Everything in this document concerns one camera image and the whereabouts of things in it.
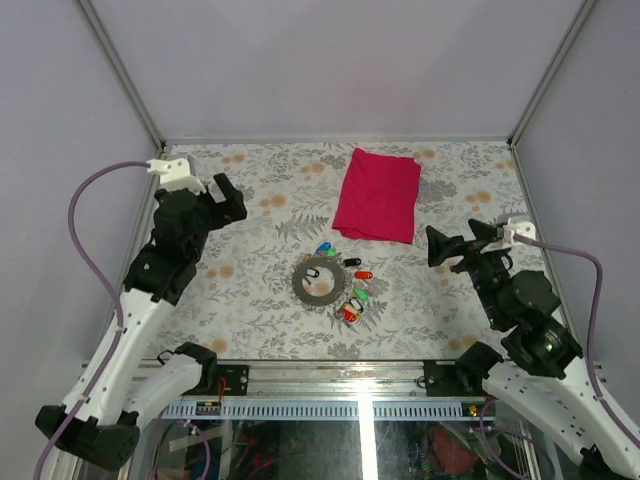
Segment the key with blue tag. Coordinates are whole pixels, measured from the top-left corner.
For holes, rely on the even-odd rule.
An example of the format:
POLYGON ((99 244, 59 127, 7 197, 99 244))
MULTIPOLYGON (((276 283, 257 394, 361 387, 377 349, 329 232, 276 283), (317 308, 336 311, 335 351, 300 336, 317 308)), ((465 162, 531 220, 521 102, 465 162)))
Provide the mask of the key with blue tag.
POLYGON ((330 242, 324 242, 316 249, 316 253, 325 253, 328 252, 331 248, 332 245, 330 242))

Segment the round metal key ring disc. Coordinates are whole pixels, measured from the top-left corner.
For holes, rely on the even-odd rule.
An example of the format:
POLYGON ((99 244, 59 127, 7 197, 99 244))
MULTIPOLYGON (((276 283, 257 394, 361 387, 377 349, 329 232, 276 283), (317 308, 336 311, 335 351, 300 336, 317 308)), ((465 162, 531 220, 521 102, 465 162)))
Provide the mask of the round metal key ring disc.
POLYGON ((331 257, 307 256, 297 263, 292 270, 291 285, 294 295, 304 304, 310 307, 326 307, 336 302, 345 292, 347 279, 342 265, 331 257), (334 278, 333 288, 323 296, 314 296, 307 292, 303 286, 308 269, 318 267, 328 270, 334 278))

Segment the key with yellow tag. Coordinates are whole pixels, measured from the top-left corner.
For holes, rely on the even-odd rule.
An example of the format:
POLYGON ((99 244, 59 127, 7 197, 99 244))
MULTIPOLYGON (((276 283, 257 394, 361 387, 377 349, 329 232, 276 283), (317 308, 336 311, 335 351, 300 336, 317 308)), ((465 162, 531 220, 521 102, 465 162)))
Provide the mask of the key with yellow tag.
POLYGON ((337 317, 352 324, 361 317, 363 312, 363 304, 356 297, 352 297, 341 304, 337 310, 337 317))

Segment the small black key fob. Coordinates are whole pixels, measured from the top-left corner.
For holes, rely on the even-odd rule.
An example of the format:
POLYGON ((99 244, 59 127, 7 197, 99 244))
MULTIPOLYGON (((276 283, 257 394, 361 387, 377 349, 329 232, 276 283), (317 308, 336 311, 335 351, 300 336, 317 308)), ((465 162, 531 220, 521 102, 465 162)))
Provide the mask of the small black key fob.
POLYGON ((361 264, 362 260, 360 258, 348 258, 343 261, 345 267, 358 267, 361 264))

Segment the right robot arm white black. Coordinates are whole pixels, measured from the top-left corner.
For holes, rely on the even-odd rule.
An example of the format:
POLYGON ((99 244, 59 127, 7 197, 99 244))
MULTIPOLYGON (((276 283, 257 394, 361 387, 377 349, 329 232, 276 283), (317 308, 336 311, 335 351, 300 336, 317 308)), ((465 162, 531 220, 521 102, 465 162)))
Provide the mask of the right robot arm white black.
POLYGON ((639 427, 597 377, 591 348, 554 318, 561 301, 550 281, 542 271, 510 271, 514 247, 549 244, 525 216, 468 225, 470 240, 427 227, 428 264, 457 261, 451 272, 468 274, 506 353, 474 343, 455 362, 458 387, 484 391, 524 416, 578 465, 581 478, 638 478, 639 427))

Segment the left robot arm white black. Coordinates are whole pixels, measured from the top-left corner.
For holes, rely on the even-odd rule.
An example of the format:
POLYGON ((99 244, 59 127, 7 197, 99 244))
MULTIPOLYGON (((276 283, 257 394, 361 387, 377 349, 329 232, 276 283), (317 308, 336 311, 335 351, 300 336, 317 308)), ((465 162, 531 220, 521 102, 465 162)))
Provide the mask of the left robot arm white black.
POLYGON ((116 472, 175 398, 217 390, 217 355, 193 342, 176 347, 142 385, 130 386, 147 346, 194 279, 210 233, 247 216, 244 195, 228 177, 213 180, 221 202, 202 184, 156 191, 150 239, 129 267, 111 325, 65 399, 36 416, 36 427, 59 450, 116 472))

